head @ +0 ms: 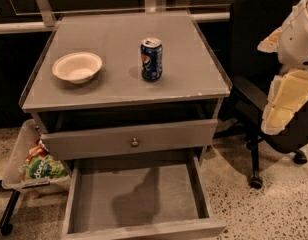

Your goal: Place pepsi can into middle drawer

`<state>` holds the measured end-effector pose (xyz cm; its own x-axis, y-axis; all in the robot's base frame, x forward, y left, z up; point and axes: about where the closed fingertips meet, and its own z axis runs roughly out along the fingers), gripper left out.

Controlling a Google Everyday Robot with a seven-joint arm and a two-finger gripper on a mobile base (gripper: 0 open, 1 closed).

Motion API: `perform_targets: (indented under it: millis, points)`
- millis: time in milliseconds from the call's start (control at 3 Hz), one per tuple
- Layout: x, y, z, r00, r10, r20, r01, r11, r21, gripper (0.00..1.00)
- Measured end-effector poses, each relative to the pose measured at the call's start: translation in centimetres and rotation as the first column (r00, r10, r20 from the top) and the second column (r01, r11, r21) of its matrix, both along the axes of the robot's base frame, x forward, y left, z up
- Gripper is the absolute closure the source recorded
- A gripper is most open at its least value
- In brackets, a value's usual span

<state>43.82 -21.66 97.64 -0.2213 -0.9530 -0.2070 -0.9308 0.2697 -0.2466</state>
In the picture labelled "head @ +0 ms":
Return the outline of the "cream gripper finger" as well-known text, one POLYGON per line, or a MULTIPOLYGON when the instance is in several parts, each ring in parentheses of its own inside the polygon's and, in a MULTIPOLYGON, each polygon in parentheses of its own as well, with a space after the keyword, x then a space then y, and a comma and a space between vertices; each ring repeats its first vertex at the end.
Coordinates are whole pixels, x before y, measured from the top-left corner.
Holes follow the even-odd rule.
POLYGON ((277 135, 308 101, 308 70, 293 69, 271 82, 267 105, 262 115, 261 130, 277 135))
POLYGON ((281 28, 275 29, 269 36, 258 44, 257 50, 264 53, 277 53, 279 50, 280 36, 281 28))

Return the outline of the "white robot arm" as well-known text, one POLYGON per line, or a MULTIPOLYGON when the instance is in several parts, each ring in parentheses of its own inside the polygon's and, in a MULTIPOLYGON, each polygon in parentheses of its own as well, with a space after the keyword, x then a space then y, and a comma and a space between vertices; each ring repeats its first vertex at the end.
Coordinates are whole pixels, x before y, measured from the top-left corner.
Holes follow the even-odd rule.
POLYGON ((276 52, 282 64, 271 82, 261 123, 265 134, 277 135, 308 101, 308 0, 294 6, 282 25, 257 49, 276 52))

